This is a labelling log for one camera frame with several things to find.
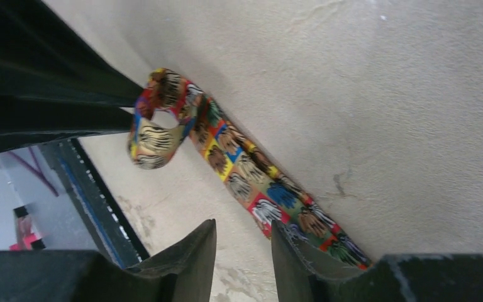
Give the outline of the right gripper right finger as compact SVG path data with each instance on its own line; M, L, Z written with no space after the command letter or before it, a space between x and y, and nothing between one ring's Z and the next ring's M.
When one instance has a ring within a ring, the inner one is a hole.
M361 270L272 225L279 301L483 301L483 254L389 254Z

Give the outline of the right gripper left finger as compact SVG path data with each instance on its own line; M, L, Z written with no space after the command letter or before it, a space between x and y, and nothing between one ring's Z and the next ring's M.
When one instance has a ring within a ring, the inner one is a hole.
M208 301L215 258L213 219L127 268L93 250L0 251L0 301Z

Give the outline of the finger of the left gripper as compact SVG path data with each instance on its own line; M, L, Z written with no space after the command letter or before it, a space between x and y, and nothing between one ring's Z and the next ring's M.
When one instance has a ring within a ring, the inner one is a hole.
M126 132L142 88L42 1L0 1L0 153Z

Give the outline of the colourful patterned tie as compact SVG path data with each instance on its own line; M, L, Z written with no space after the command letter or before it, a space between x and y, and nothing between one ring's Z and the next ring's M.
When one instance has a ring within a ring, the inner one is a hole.
M266 237L272 222L280 221L290 236L345 264L361 269L372 265L343 228L226 117L212 96L173 70L157 69L135 103L128 154L142 169L159 169L187 139Z

